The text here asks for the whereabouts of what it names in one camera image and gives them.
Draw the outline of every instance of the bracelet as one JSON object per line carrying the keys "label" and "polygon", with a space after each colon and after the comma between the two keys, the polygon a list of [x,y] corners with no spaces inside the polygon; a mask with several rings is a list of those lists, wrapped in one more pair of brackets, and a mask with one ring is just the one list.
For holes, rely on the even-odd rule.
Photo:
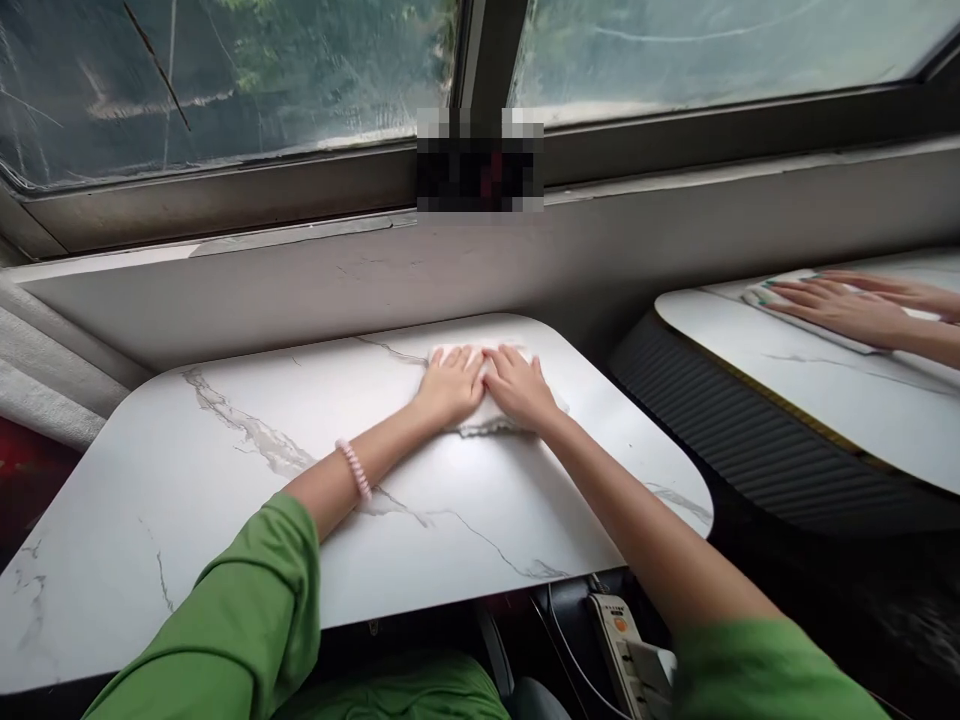
{"label": "bracelet", "polygon": [[343,456],[347,458],[350,471],[353,473],[353,479],[357,481],[357,489],[360,491],[360,497],[369,502],[373,494],[370,492],[370,485],[367,483],[367,476],[363,472],[363,466],[360,464],[360,461],[357,460],[357,454],[353,451],[353,448],[350,447],[350,443],[342,438],[337,440],[336,445],[337,450],[342,452]]}

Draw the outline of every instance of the pixelated blur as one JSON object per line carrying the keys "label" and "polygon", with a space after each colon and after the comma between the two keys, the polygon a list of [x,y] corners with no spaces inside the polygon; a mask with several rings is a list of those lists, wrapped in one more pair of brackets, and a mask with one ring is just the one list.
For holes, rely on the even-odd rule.
{"label": "pixelated blur", "polygon": [[417,210],[432,224],[500,224],[543,209],[538,159],[543,125],[504,110],[493,121],[469,110],[421,109],[417,122]]}

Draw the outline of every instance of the window glass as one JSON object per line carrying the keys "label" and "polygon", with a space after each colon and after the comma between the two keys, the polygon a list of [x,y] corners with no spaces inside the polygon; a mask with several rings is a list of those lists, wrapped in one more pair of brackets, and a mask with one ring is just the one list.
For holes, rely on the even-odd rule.
{"label": "window glass", "polygon": [[562,125],[916,74],[949,0],[530,0],[511,106]]}
{"label": "window glass", "polygon": [[456,0],[0,4],[0,163],[61,189],[383,142],[447,104]]}

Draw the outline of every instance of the marble table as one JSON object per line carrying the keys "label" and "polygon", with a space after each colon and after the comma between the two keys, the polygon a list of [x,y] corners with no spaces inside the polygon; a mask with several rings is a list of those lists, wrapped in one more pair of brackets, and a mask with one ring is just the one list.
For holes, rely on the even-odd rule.
{"label": "marble table", "polygon": [[[960,251],[838,266],[960,292]],[[960,494],[960,371],[903,352],[860,355],[740,300],[752,278],[661,296],[671,327],[870,455]]]}
{"label": "marble table", "polygon": [[[0,692],[119,670],[260,505],[401,407],[439,343],[517,339],[614,457],[706,537],[686,455],[551,328],[487,315],[166,372],[133,392],[0,576]],[[623,564],[542,442],[443,435],[323,545],[325,628]]]}

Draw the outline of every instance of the red object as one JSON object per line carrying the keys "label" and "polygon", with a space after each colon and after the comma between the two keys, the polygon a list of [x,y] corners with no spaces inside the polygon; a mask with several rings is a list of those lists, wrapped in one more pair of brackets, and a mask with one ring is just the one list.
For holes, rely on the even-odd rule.
{"label": "red object", "polygon": [[80,453],[0,418],[0,551],[26,538],[80,461]]}

